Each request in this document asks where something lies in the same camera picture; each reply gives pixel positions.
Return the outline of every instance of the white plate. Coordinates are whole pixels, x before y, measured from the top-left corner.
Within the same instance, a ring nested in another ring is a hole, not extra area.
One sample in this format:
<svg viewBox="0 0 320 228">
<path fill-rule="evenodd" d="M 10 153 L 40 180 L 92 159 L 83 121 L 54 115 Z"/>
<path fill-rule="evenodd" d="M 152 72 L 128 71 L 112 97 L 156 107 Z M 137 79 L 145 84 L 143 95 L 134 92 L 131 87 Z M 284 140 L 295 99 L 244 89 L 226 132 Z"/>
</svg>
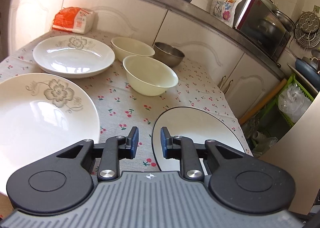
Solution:
<svg viewBox="0 0 320 228">
<path fill-rule="evenodd" d="M 71 81 L 45 73 L 0 84 L 0 192 L 19 168 L 83 139 L 99 142 L 96 107 Z"/>
<path fill-rule="evenodd" d="M 234 133 L 213 115 L 191 107 L 172 108 L 162 113 L 153 127 L 152 148 L 161 171 L 180 170 L 179 160 L 163 157 L 160 141 L 162 127 L 167 127 L 171 136 L 185 136 L 199 144 L 204 144 L 207 139 L 214 139 L 244 152 Z"/>
<path fill-rule="evenodd" d="M 78 79 L 102 73 L 114 62 L 115 54 L 95 39 L 62 35 L 38 43 L 33 58 L 47 73 Z"/>
</svg>

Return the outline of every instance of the table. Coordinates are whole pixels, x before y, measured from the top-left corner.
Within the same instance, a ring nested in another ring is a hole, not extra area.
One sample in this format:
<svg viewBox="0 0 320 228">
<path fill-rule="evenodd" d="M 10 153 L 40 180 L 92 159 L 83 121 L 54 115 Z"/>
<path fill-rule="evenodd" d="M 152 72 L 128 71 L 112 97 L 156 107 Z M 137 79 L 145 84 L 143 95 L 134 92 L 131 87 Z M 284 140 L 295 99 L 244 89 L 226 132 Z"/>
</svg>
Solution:
<svg viewBox="0 0 320 228">
<path fill-rule="evenodd" d="M 0 63 L 0 82 L 25 73 L 45 73 L 33 60 L 33 48 L 41 41 L 71 33 L 52 30 L 16 51 Z M 112 33 L 92 30 L 85 36 L 99 40 L 111 47 Z M 128 135 L 132 126 L 139 128 L 139 145 L 135 159 L 120 161 L 120 170 L 157 171 L 151 146 L 152 129 L 156 119 L 169 108 L 189 106 L 206 111 L 222 121 L 240 140 L 244 150 L 251 155 L 238 120 L 233 115 L 224 94 L 212 82 L 205 67 L 184 59 L 173 69 L 179 77 L 176 87 L 166 93 L 148 97 L 134 91 L 127 82 L 123 65 L 118 60 L 105 72 L 90 78 L 72 79 L 91 97 L 100 118 L 100 141 L 109 137 Z"/>
</svg>

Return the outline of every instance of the blue pot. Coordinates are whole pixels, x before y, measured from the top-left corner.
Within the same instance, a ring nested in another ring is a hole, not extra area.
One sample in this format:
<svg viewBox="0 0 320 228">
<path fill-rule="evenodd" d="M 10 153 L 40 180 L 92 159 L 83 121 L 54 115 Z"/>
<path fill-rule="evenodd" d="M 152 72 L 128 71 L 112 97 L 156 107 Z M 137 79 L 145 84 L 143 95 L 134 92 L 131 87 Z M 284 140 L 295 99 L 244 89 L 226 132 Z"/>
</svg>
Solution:
<svg viewBox="0 0 320 228">
<path fill-rule="evenodd" d="M 317 91 L 320 91 L 320 76 L 317 71 L 300 58 L 296 60 L 295 65 L 297 71 L 300 72 L 313 85 L 313 87 L 317 89 Z"/>
</svg>

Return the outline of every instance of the ridged gray surface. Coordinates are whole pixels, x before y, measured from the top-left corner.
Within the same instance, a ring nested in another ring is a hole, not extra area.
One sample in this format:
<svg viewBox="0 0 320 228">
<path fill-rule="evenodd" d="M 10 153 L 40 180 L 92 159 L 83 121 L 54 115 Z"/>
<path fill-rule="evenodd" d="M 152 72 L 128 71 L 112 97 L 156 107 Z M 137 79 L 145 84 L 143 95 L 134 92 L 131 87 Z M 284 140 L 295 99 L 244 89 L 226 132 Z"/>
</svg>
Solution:
<svg viewBox="0 0 320 228">
<path fill-rule="evenodd" d="M 230 211 L 215 202 L 201 183 L 183 180 L 178 172 L 124 172 L 116 181 L 99 183 L 93 195 L 73 211 L 48 217 L 16 211 L 0 226 L 300 228 L 303 225 L 285 211 L 268 216 L 246 216 Z"/>
</svg>

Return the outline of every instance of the metal screw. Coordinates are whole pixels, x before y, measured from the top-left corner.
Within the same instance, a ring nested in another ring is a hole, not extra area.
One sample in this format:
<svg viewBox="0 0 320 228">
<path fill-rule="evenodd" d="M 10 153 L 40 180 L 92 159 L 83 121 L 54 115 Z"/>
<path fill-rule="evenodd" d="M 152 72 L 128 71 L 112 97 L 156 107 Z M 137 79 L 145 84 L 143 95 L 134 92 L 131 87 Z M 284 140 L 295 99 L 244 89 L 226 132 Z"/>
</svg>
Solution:
<svg viewBox="0 0 320 228">
<path fill-rule="evenodd" d="M 198 177 L 202 176 L 202 173 L 199 170 L 189 170 L 187 172 L 187 176 L 190 178 L 198 178 Z"/>
<path fill-rule="evenodd" d="M 113 177 L 116 173 L 110 169 L 100 171 L 99 175 L 105 178 Z"/>
</svg>

